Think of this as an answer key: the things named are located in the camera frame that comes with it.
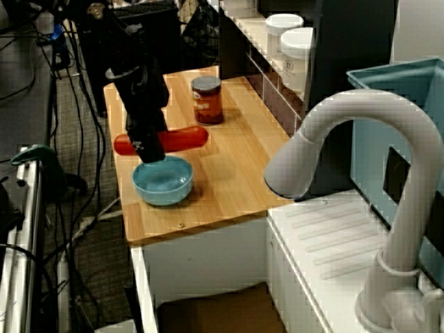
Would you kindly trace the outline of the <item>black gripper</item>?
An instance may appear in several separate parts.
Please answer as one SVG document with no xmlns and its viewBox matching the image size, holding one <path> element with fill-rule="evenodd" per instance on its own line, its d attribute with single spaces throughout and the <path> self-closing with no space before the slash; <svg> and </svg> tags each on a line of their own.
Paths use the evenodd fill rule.
<svg viewBox="0 0 444 333">
<path fill-rule="evenodd" d="M 132 147 L 143 163 L 159 162 L 165 158 L 158 132 L 167 124 L 162 112 L 169 101 L 169 91 L 155 58 L 128 71 L 117 74 L 113 68 L 105 77 L 117 88 L 126 109 L 126 130 Z"/>
</svg>

